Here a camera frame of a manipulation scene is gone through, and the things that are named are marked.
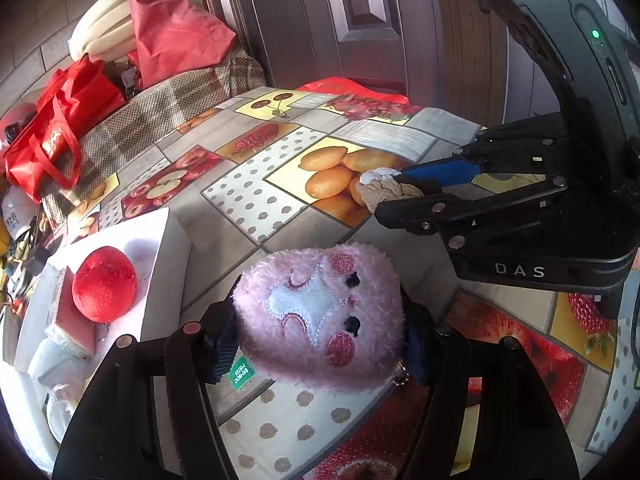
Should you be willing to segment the beige knitted soft item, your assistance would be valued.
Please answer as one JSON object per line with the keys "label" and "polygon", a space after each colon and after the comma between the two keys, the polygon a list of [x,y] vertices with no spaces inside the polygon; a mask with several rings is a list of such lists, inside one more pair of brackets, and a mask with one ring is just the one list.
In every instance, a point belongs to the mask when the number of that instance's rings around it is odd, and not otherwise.
{"label": "beige knitted soft item", "polygon": [[397,202],[398,200],[412,200],[423,196],[420,188],[396,180],[402,173],[394,168],[381,167],[368,170],[360,174],[356,182],[364,206],[371,214],[379,204]]}

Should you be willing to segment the pink plush face toy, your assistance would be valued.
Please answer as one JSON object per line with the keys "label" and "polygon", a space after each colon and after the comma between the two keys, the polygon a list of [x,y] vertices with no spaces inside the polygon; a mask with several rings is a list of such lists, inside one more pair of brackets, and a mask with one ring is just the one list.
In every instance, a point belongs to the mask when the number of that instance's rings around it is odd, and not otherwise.
{"label": "pink plush face toy", "polygon": [[244,356],[277,382],[375,389],[400,363],[399,278],[372,245],[274,252],[242,273],[232,299]]}

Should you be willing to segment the red plush apple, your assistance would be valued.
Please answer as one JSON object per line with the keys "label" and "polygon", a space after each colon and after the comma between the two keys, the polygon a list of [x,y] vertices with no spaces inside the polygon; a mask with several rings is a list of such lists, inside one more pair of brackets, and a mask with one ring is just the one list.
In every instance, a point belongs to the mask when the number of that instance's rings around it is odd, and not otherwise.
{"label": "red plush apple", "polygon": [[120,250],[105,246],[85,258],[72,281],[77,310],[88,320],[114,322],[134,304],[137,274],[134,265]]}

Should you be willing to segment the white cardboard box tray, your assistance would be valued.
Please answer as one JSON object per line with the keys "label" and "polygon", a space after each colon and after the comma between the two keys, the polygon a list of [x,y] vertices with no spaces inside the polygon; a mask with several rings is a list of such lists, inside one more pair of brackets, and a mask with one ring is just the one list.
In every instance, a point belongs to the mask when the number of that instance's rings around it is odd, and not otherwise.
{"label": "white cardboard box tray", "polygon": [[17,440],[42,472],[82,394],[120,336],[146,341],[177,329],[191,242],[169,208],[60,248],[39,275],[1,364],[1,393]]}

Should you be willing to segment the red plastic bag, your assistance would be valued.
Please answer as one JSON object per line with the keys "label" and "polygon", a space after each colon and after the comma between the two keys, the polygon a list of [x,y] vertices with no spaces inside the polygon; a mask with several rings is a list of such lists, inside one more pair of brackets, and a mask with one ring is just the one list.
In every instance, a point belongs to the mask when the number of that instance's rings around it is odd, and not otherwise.
{"label": "red plastic bag", "polygon": [[328,77],[307,82],[297,88],[298,91],[308,91],[316,93],[334,94],[353,94],[354,96],[362,96],[363,98],[375,99],[378,101],[391,102],[395,104],[409,105],[410,101],[402,94],[391,94],[384,92],[376,92],[367,89],[362,84],[344,77]]}

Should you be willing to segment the brown wooden door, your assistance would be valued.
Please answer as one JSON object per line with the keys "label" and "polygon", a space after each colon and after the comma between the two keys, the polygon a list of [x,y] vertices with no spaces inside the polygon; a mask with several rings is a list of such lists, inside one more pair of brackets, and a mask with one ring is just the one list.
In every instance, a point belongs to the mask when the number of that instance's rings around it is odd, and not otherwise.
{"label": "brown wooden door", "polygon": [[345,77],[493,126],[558,109],[485,0],[205,0],[270,86]]}

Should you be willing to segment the fruit pattern tablecloth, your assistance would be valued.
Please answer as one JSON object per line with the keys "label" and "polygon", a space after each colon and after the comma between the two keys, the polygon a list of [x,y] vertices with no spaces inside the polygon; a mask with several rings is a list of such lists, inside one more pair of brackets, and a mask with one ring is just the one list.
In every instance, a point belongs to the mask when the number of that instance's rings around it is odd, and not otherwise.
{"label": "fruit pattern tablecloth", "polygon": [[[169,208],[192,240],[176,272],[177,322],[196,320],[272,252],[367,243],[393,260],[416,301],[469,337],[518,338],[560,411],[582,474],[600,462],[639,400],[629,352],[639,286],[602,323],[562,292],[459,280],[442,242],[385,229],[359,194],[363,171],[448,157],[476,125],[436,108],[258,88],[188,115],[119,164],[67,220],[71,237],[111,231]],[[413,384],[350,396],[278,384],[242,363],[239,385],[208,388],[243,479],[388,479],[426,398]]]}

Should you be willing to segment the white safety helmet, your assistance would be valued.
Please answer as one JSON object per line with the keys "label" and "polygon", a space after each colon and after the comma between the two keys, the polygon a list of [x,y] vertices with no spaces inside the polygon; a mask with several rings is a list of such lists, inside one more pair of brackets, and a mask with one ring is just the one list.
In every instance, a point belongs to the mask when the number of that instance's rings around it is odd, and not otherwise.
{"label": "white safety helmet", "polygon": [[2,198],[2,218],[12,240],[18,240],[30,229],[39,205],[18,186],[11,186]]}

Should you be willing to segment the plaid cloth covered bench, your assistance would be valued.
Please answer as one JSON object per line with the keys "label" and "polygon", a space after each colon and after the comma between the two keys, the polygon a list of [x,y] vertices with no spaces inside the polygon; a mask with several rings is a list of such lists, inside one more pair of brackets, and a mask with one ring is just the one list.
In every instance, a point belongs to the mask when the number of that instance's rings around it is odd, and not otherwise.
{"label": "plaid cloth covered bench", "polygon": [[134,96],[80,139],[80,175],[73,188],[61,188],[49,177],[42,181],[41,203],[50,226],[57,229],[99,183],[178,127],[265,84],[262,66],[236,48],[217,65],[188,70]]}

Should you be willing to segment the red tote bag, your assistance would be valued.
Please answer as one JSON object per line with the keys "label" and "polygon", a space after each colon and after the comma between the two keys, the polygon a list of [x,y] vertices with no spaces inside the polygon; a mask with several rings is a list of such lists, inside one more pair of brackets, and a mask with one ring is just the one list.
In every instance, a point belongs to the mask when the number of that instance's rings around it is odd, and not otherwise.
{"label": "red tote bag", "polygon": [[9,182],[36,204],[44,178],[73,188],[80,177],[80,139],[124,104],[122,92],[104,74],[103,61],[84,55],[57,70],[40,94],[35,117],[3,156]]}

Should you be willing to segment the pink helmet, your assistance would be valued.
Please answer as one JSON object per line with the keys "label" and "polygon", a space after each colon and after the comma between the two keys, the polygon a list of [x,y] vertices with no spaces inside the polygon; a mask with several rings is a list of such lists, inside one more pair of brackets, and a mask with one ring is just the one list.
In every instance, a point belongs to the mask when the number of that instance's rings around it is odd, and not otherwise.
{"label": "pink helmet", "polygon": [[12,106],[1,118],[1,154],[4,154],[10,144],[35,117],[37,107],[34,103],[21,103]]}

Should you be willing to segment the red paper bag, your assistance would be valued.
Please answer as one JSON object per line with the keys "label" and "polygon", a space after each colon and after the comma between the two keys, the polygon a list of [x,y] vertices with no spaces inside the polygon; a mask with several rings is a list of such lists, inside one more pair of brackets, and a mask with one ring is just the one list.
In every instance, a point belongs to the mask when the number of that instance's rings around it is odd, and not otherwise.
{"label": "red paper bag", "polygon": [[235,43],[235,32],[191,0],[128,0],[136,48],[129,61],[138,88],[219,64]]}

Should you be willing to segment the rolled white foam pad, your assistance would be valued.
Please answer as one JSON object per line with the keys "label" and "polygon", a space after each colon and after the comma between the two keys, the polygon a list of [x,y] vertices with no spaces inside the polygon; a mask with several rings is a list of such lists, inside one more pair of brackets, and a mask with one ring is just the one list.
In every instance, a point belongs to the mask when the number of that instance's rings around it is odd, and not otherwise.
{"label": "rolled white foam pad", "polygon": [[129,0],[98,0],[81,17],[67,41],[70,57],[109,63],[136,48]]}

